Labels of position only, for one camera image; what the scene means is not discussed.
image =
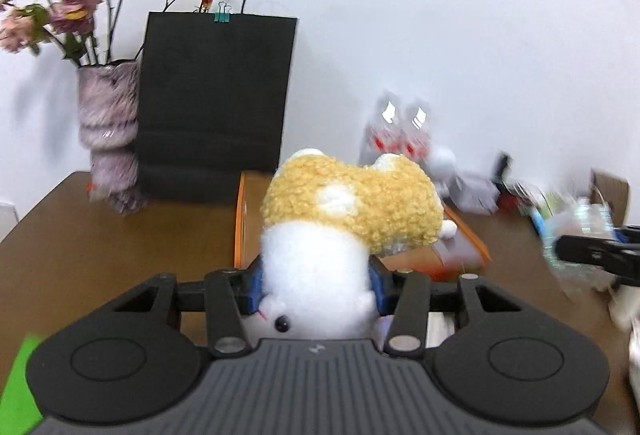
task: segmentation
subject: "circular pad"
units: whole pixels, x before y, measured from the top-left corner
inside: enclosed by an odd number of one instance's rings
[[[505,377],[519,381],[542,381],[554,375],[564,363],[555,346],[531,338],[507,339],[489,349],[489,362]]]
[[[488,313],[447,338],[434,371],[468,411],[500,423],[541,426],[588,414],[609,378],[588,338],[542,313]]]
[[[139,420],[176,404],[202,365],[180,332],[140,313],[87,317],[31,355],[27,382],[38,407],[84,424]]]

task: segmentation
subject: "vase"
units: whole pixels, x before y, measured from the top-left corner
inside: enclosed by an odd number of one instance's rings
[[[91,182],[97,190],[120,193],[137,180],[138,159],[130,148],[91,151]]]
[[[91,150],[130,144],[138,133],[138,64],[85,65],[78,77],[82,144]]]

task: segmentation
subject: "white wall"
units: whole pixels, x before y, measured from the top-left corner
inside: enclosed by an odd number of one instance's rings
[[[163,1],[126,0],[116,57],[137,49]],[[597,166],[640,188],[640,0],[248,0],[247,11],[300,18],[283,156],[314,146],[355,161],[388,89],[430,101],[435,139],[465,169],[488,173],[504,149],[514,176],[543,186],[586,186]],[[0,54],[0,199],[20,214],[88,167],[74,70],[57,57]]]

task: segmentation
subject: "black paper bag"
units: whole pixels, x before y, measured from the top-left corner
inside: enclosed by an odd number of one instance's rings
[[[278,166],[297,19],[150,13],[136,151],[149,196],[231,202]]]

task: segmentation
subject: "wooden table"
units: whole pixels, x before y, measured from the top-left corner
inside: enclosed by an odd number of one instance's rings
[[[158,272],[188,281],[233,265],[235,207],[153,202],[118,216],[89,202],[87,182],[88,174],[72,174],[0,243],[0,383],[25,334],[48,336]],[[640,433],[625,377],[628,336],[612,326],[607,296],[566,298],[525,219],[462,218],[491,252],[491,281],[589,336],[607,354],[611,377],[594,419],[611,434]],[[203,314],[184,315],[182,331],[205,344]]]

